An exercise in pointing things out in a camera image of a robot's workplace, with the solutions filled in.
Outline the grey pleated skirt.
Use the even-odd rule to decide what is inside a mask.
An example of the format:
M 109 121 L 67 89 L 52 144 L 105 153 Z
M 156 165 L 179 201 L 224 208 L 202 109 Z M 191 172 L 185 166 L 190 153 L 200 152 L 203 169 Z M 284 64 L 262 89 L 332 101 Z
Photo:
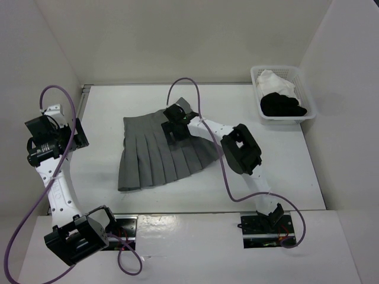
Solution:
M 124 140 L 118 172 L 120 192 L 151 188 L 197 173 L 219 159 L 214 144 L 190 136 L 169 144 L 162 124 L 168 119 L 156 112 L 124 117 Z

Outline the black skirt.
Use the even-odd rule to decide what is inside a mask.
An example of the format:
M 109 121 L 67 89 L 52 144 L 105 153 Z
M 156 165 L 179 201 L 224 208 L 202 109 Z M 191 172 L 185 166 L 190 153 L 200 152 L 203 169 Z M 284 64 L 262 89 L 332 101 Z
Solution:
M 261 110 L 268 117 L 302 117 L 307 110 L 296 98 L 276 92 L 265 95 L 260 101 Z

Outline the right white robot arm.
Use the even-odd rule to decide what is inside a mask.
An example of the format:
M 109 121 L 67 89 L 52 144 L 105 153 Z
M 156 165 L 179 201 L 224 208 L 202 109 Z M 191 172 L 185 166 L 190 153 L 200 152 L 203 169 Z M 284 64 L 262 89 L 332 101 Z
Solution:
M 229 198 L 235 203 L 254 198 L 258 215 L 256 229 L 265 233 L 275 231 L 280 226 L 284 210 L 281 204 L 273 206 L 273 201 L 268 197 L 271 187 L 262 168 L 262 150 L 247 126 L 223 125 L 205 119 L 193 111 L 186 113 L 178 104 L 167 107 L 163 114 L 168 119 L 162 124 L 168 143 L 172 144 L 189 137 L 199 137 L 214 143 Z M 252 191 L 250 195 L 239 199 L 232 196 L 225 165 L 243 178 Z

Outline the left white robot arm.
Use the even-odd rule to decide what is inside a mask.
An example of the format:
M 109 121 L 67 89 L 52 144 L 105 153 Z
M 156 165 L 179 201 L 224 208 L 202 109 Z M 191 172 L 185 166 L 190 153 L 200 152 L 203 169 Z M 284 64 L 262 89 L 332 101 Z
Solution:
M 47 189 L 52 211 L 52 232 L 44 242 L 60 260 L 74 266 L 108 247 L 118 222 L 109 207 L 98 221 L 79 210 L 70 178 L 68 154 L 89 145 L 80 120 L 72 131 L 64 118 L 43 114 L 25 123 L 31 133 L 27 142 L 29 164 L 36 169 Z

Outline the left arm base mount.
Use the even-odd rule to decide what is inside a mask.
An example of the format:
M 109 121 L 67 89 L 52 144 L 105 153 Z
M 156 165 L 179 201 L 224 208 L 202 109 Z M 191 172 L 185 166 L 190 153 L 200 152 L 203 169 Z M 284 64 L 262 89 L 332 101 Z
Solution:
M 113 225 L 112 228 L 107 228 L 110 224 L 110 219 L 104 211 L 89 214 L 89 217 L 99 222 L 107 233 L 120 237 L 123 241 L 127 241 L 133 249 L 136 248 L 137 215 L 115 214 L 116 225 Z

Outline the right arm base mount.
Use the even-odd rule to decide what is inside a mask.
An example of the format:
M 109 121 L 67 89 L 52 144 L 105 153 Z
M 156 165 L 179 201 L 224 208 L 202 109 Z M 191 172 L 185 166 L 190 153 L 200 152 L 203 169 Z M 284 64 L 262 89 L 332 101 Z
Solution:
M 245 249 L 263 249 L 293 246 L 297 242 L 292 218 L 285 214 L 273 228 L 265 227 L 264 219 L 256 214 L 241 215 L 237 225 L 242 231 L 243 247 Z

